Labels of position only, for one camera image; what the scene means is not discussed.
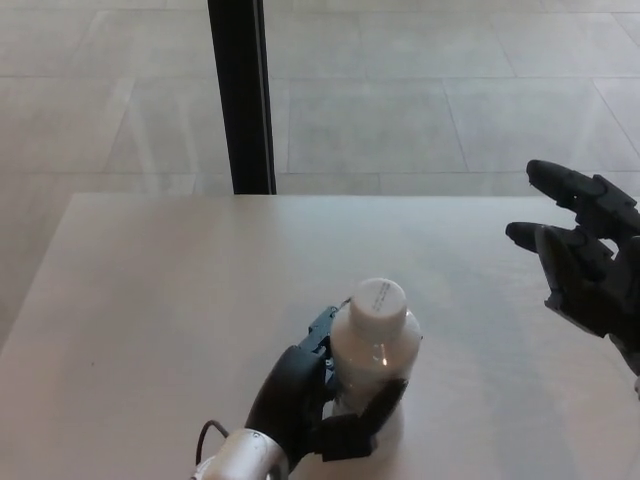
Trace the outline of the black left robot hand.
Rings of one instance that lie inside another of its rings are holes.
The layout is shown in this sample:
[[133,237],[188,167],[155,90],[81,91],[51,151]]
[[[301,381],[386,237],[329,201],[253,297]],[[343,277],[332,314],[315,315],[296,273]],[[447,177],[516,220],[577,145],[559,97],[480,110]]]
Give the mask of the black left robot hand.
[[269,436],[284,451],[291,468],[308,454],[325,462],[370,456],[375,436],[391,418],[407,388],[398,378],[382,390],[361,414],[323,417],[327,402],[337,397],[330,329],[339,308],[327,307],[309,326],[307,336],[288,347],[263,383],[245,427]]

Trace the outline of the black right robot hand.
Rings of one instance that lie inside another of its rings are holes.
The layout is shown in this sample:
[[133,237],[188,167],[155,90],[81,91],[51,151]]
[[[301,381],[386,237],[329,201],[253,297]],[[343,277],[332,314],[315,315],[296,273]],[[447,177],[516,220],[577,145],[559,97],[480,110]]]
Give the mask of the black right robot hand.
[[526,166],[530,184],[575,214],[568,230],[511,222],[506,235],[536,254],[550,289],[545,302],[581,330],[609,338],[639,371],[639,212],[635,200],[605,177],[588,177],[545,161]]

